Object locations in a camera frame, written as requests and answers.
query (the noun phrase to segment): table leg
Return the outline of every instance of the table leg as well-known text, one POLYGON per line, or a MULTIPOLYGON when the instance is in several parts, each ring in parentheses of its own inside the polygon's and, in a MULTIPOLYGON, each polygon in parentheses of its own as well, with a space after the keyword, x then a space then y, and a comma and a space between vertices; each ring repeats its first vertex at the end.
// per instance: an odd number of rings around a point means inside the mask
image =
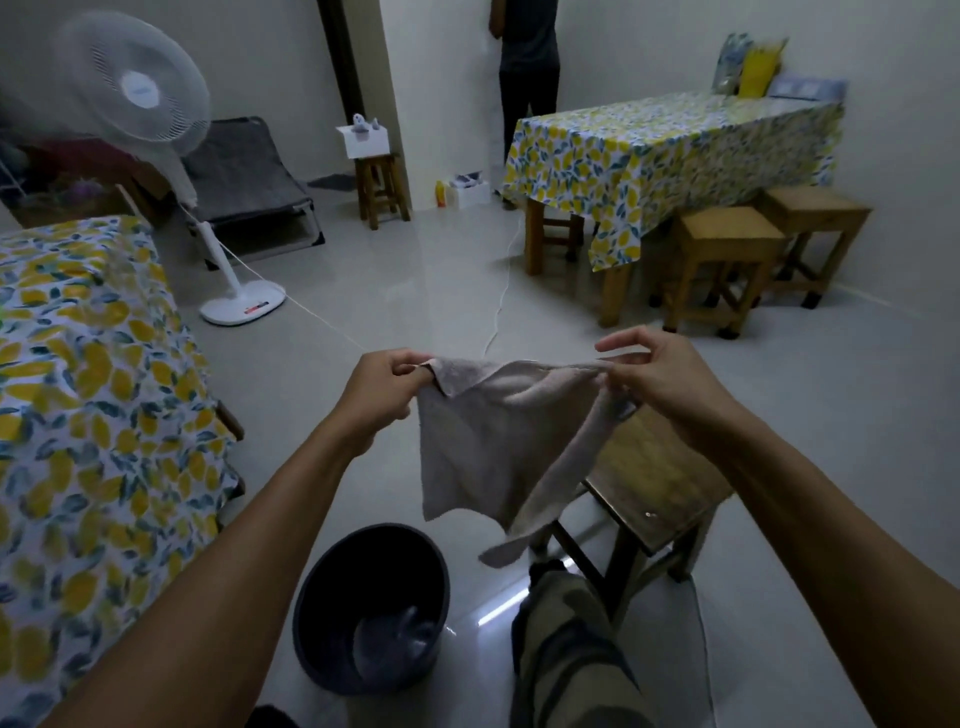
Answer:
POLYGON ((630 274, 633 264, 618 265, 608 268, 603 278, 603 301, 600 304, 600 326, 603 328, 615 327, 620 323, 620 309, 627 298, 627 286, 630 285, 630 274))
POLYGON ((630 599, 634 595, 632 586, 646 563, 647 558, 640 550, 640 539, 629 528, 621 525, 616 532, 616 543, 603 581, 604 606, 613 629, 619 629, 626 616, 630 599))
POLYGON ((686 581, 690 578, 693 567, 697 563, 697 558, 700 556, 700 551, 704 547, 704 542, 707 540, 707 532, 710 530, 710 524, 713 523, 716 512, 716 508, 709 511, 700 519, 699 523, 674 543, 674 549, 679 549, 684 553, 680 563, 667 572, 674 581, 686 581))
POLYGON ((543 203, 527 199, 527 238, 523 259, 528 276, 543 272, 543 203))

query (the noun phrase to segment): yellow bag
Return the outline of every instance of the yellow bag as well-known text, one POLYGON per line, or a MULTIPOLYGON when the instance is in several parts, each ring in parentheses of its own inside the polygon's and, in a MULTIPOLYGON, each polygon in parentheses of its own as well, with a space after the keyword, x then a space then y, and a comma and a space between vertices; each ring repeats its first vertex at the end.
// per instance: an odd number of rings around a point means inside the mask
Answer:
POLYGON ((773 81, 780 66, 780 54, 786 47, 786 40, 778 45, 754 45, 747 51, 743 61, 743 73, 740 76, 741 99, 759 99, 767 92, 767 86, 773 81))

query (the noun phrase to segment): lemon print tablecloth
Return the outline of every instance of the lemon print tablecloth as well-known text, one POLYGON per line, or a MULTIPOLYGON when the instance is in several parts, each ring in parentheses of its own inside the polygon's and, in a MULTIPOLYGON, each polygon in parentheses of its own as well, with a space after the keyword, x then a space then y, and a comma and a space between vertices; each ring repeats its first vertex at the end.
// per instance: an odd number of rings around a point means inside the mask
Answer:
POLYGON ((676 93, 521 119, 504 191, 600 223, 593 270, 638 260, 679 207, 732 205, 761 187, 830 182, 843 109, 676 93))
POLYGON ((137 220, 0 237, 0 723, 39 722, 216 535, 215 404, 137 220))

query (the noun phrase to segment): gray shirt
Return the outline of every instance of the gray shirt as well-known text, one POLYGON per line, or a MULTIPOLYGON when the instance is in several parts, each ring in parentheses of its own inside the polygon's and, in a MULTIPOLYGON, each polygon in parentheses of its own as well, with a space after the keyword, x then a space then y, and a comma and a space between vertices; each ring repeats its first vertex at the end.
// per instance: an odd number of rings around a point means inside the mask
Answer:
POLYGON ((560 68, 557 0, 507 0, 500 70, 507 73, 560 68))

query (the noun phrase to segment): wooden stool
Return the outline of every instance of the wooden stool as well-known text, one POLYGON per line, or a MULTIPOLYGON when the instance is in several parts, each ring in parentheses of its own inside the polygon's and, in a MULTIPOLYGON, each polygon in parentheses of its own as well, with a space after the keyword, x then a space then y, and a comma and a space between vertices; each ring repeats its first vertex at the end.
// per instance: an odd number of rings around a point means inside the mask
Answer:
POLYGON ((680 277, 676 282, 660 282, 650 297, 654 308, 667 304, 663 330, 676 332, 681 319, 697 319, 720 325, 721 338, 735 339, 783 253, 785 236, 752 207, 711 207, 681 214, 670 234, 679 246, 680 277), (687 308, 690 285, 701 263, 719 265, 704 305, 687 308), (727 285, 734 265, 748 274, 739 299, 727 285), (717 308, 721 298, 730 309, 717 308))
POLYGON ((357 196, 360 199, 360 219, 370 218, 370 229, 379 229, 380 223, 376 219, 377 206, 389 206, 391 212, 400 208, 400 218, 410 221, 410 210, 403 195, 403 186, 400 184, 400 175, 396 171, 396 154, 382 157, 364 157, 355 159, 357 173, 357 196), (383 180, 383 189, 377 189, 373 182, 373 169, 379 170, 383 180))
POLYGON ((786 235, 797 236, 793 248, 782 260, 783 267, 766 290, 805 291, 802 306, 816 308, 871 209, 838 195, 829 187, 809 186, 765 189, 756 208, 786 235), (801 260, 814 232, 840 233, 819 273, 801 260), (795 271, 801 274, 800 280, 793 280, 795 271))
POLYGON ((732 495, 726 478, 647 406, 614 431, 583 484, 619 529, 607 572, 600 573, 559 521, 546 526, 531 548, 544 551, 556 538, 596 587, 614 627, 633 596, 661 574, 689 578, 717 506, 732 495))
POLYGON ((523 248, 524 266, 528 276, 539 276, 543 272, 543 246, 566 246, 566 260, 577 261, 577 248, 584 244, 584 218, 570 215, 569 220, 555 220, 543 216, 543 203, 527 199, 526 223, 527 236, 523 248), (568 228, 566 238, 547 237, 544 228, 568 228))

